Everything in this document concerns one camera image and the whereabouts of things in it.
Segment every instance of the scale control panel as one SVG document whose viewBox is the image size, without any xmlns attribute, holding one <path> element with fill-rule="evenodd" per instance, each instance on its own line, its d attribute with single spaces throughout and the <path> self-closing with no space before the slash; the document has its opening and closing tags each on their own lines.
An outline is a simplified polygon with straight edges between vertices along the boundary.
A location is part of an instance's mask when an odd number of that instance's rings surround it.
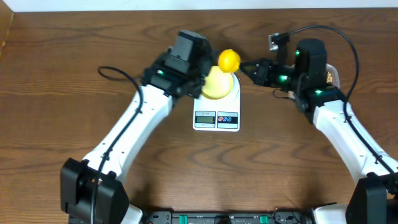
<svg viewBox="0 0 398 224">
<path fill-rule="evenodd" d="M 236 129 L 239 126 L 239 114 L 237 112 L 224 111 L 196 111 L 196 128 Z"/>
</svg>

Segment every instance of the brown tabletop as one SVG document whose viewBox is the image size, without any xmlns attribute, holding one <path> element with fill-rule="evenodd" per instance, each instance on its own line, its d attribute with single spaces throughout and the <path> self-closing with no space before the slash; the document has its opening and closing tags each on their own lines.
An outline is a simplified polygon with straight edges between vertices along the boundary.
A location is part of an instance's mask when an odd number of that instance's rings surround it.
<svg viewBox="0 0 398 224">
<path fill-rule="evenodd" d="M 374 139 L 398 158 L 398 10 L 304 9 L 18 13 L 0 60 L 0 223 L 66 223 L 59 175 L 113 127 L 134 95 L 130 83 L 96 73 L 112 65 L 138 76 L 180 29 L 207 36 L 243 61 L 274 58 L 267 36 L 310 24 L 342 29 L 361 61 L 351 99 Z M 323 40 L 346 93 L 354 77 L 347 43 L 327 30 L 292 36 Z M 238 133 L 192 129 L 182 99 L 151 134 L 125 189 L 142 208 L 227 211 L 348 203 L 353 180 L 322 133 L 292 102 L 241 80 Z"/>
</svg>

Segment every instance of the digital kitchen scale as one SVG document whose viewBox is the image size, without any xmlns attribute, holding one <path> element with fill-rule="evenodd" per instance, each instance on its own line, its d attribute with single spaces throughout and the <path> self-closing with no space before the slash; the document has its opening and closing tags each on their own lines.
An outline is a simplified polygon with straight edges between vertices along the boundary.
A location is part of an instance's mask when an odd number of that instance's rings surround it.
<svg viewBox="0 0 398 224">
<path fill-rule="evenodd" d="M 193 128 L 198 131 L 232 131 L 240 129 L 241 85 L 234 73 L 233 88 L 228 95 L 211 100 L 202 94 L 193 105 Z"/>
</svg>

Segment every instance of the green light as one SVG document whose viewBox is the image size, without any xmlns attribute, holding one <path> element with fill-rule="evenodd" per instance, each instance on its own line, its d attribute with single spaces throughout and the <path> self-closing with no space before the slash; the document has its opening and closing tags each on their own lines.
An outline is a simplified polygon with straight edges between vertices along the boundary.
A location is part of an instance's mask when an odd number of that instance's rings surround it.
<svg viewBox="0 0 398 224">
<path fill-rule="evenodd" d="M 282 82 L 284 82 L 284 81 L 287 80 L 287 75 L 281 75 L 279 78 L 280 78 L 280 80 L 281 80 Z"/>
</svg>

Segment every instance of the wooden table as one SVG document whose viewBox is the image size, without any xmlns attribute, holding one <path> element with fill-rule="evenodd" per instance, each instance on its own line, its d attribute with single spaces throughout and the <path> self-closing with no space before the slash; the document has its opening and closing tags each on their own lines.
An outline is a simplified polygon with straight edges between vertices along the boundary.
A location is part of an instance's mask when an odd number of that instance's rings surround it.
<svg viewBox="0 0 398 224">
<path fill-rule="evenodd" d="M 129 104 L 134 87 L 96 73 L 112 65 L 138 76 L 180 29 L 207 36 L 243 60 L 273 58 L 267 36 L 310 24 L 344 30 L 361 76 L 351 104 L 362 124 L 398 157 L 398 10 L 309 9 L 19 13 L 0 61 L 0 223 L 66 223 L 60 168 L 81 159 Z M 292 36 L 323 40 L 342 90 L 354 77 L 346 42 L 327 30 Z M 322 133 L 293 103 L 242 77 L 241 130 L 192 129 L 182 99 L 133 163 L 125 189 L 142 208 L 273 210 L 348 203 L 353 180 Z"/>
</svg>

